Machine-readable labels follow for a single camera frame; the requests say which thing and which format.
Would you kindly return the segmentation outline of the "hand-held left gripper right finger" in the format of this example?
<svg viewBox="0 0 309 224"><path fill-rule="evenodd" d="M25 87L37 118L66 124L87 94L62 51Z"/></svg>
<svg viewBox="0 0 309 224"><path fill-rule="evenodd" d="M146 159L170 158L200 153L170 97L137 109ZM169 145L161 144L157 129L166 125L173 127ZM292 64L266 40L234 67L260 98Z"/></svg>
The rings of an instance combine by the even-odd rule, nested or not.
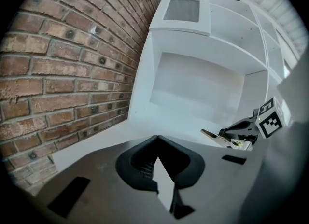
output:
<svg viewBox="0 0 309 224"><path fill-rule="evenodd" d="M267 223L287 197L287 147L277 136L252 151L158 139L176 170L171 213L157 207L159 224Z"/></svg>

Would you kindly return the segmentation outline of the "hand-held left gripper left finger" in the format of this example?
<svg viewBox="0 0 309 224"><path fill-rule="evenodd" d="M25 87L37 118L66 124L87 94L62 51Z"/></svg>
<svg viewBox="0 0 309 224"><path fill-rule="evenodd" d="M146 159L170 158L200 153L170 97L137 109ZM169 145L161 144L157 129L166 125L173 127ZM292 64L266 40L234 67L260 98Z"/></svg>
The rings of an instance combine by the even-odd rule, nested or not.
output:
<svg viewBox="0 0 309 224"><path fill-rule="evenodd" d="M174 223L156 192L133 189L116 172L118 156L145 140L131 140L85 155L46 183L36 198L48 206L75 178L83 177L90 182L65 218L66 223Z"/></svg>

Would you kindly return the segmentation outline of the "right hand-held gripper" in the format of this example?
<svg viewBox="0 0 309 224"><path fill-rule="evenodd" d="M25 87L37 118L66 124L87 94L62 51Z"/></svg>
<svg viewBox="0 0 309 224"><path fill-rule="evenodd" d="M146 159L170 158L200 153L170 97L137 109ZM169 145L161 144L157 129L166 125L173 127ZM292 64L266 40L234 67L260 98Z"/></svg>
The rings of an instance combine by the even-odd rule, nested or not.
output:
<svg viewBox="0 0 309 224"><path fill-rule="evenodd" d="M267 139L283 127L285 127L285 121L282 107L276 97L272 97L261 107L254 109L250 117L243 118L230 127L221 129L219 135L204 129L201 130L201 133L222 148L251 151L252 142L250 140L237 140L233 138L260 135ZM225 139L224 136L232 138L231 141Z"/></svg>

